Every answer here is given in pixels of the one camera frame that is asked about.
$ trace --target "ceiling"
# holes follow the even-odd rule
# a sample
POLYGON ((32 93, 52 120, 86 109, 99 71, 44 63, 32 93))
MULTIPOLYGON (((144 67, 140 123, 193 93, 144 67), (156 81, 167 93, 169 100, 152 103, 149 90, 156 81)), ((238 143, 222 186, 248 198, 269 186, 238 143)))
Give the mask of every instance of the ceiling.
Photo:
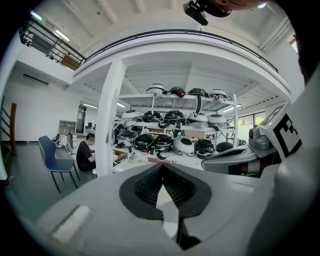
MULTIPOLYGON (((152 62, 128 66, 120 89, 120 95, 146 94, 150 85, 159 83, 166 90, 179 86, 189 91, 192 88, 202 88, 207 92, 212 89, 222 89, 228 95, 236 94, 238 103, 242 108, 255 106, 259 103, 276 98, 277 95, 262 88, 260 83, 252 78, 236 74, 233 69, 219 69, 219 66, 208 66, 201 63, 168 61, 152 62)), ((86 86, 101 93, 105 76, 96 78, 86 86)), ((139 99, 132 101, 130 105, 138 106, 139 99)))
POLYGON ((68 38, 69 44, 88 56, 115 40, 157 29, 210 31, 210 26, 230 31, 257 47, 268 40, 286 19, 276 4, 252 10, 233 11, 223 19, 208 16, 201 27, 184 14, 187 0, 46 0, 34 11, 68 38))
MULTIPOLYGON (((249 42, 259 50, 267 45, 272 34, 279 31, 287 19, 280 7, 269 3, 262 9, 233 11, 223 22, 207 15, 209 26, 202 27, 185 15, 182 5, 187 1, 47 0, 34 11, 42 17, 43 24, 47 25, 47 21, 54 24, 54 29, 70 38, 69 44, 85 56, 121 38, 159 29, 201 29, 215 33, 213 29, 218 28, 218 31, 244 40, 239 43, 249 42)), ((83 95, 83 102, 94 106, 99 104, 106 75, 98 75, 76 87, 83 95)), ((153 83, 161 83, 166 89, 179 86, 186 91, 200 87, 209 92, 219 88, 228 95, 236 93, 243 108, 276 97, 259 85, 252 86, 255 81, 237 69, 231 72, 222 68, 220 63, 207 65, 179 59, 128 66, 120 94, 144 94, 153 83)), ((125 110, 127 108, 117 109, 118 112, 125 110)))

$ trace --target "person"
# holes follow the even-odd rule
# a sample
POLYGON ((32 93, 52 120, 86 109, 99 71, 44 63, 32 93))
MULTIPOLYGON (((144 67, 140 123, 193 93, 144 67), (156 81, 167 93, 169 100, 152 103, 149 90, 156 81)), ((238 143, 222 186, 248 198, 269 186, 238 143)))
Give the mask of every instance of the person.
POLYGON ((72 142, 72 134, 60 135, 59 133, 52 139, 58 149, 64 148, 69 155, 74 155, 70 142, 72 142))
POLYGON ((82 172, 93 172, 93 169, 96 168, 96 157, 92 155, 95 151, 89 148, 93 144, 95 144, 95 135, 93 133, 89 133, 85 140, 79 144, 76 152, 76 163, 82 172))

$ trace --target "camera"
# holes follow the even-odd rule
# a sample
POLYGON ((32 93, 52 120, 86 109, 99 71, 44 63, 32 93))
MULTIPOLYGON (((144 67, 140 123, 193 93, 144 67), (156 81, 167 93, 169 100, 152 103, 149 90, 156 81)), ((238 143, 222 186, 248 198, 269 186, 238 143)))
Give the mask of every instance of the camera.
POLYGON ((186 2, 183 4, 184 13, 190 16, 192 19, 200 23, 202 26, 208 25, 208 19, 204 12, 201 10, 200 6, 198 6, 193 1, 186 2))
POLYGON ((219 18, 227 17, 230 15, 231 10, 224 7, 217 6, 214 2, 208 0, 197 0, 186 2, 183 4, 184 13, 192 19, 200 23, 202 26, 208 25, 208 19, 204 12, 219 18))

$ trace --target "man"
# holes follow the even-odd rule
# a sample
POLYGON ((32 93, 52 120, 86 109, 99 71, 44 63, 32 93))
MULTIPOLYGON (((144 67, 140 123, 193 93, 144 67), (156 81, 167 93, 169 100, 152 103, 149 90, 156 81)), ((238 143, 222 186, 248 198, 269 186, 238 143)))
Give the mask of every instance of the man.
POLYGON ((76 152, 76 162, 82 172, 93 172, 93 169, 96 168, 96 157, 92 155, 95 151, 89 148, 93 144, 95 144, 95 135, 89 133, 76 152))

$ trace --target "white wall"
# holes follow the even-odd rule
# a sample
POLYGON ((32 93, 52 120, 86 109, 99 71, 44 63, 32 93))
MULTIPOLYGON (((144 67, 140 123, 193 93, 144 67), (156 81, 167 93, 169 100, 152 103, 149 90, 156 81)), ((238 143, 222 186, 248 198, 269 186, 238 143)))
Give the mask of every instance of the white wall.
POLYGON ((84 118, 84 126, 88 126, 88 123, 92 123, 92 127, 97 123, 97 113, 98 110, 91 108, 89 106, 86 107, 85 118, 84 118))
POLYGON ((46 55, 35 49, 21 44, 22 51, 20 52, 17 61, 32 67, 49 77, 58 80, 65 85, 73 83, 74 71, 66 66, 49 59, 46 55))
POLYGON ((278 69, 292 91, 292 101, 295 101, 303 92, 305 83, 294 48, 286 40, 281 41, 268 49, 265 56, 278 69))
MULTIPOLYGON (((9 75, 16 63, 17 57, 21 50, 22 50, 22 44, 20 42, 19 34, 15 33, 1 60, 1 66, 0 66, 0 99, 1 100, 5 91, 5 86, 7 84, 9 75)), ((2 160, 2 157, 0 157, 0 180, 6 180, 6 179, 7 179, 7 173, 4 167, 4 162, 2 160)))
POLYGON ((48 86, 31 81, 24 78, 23 73, 15 67, 4 92, 7 111, 12 103, 17 104, 15 139, 37 141, 44 135, 53 138, 59 132, 60 120, 77 120, 81 96, 65 92, 62 85, 52 81, 48 86))

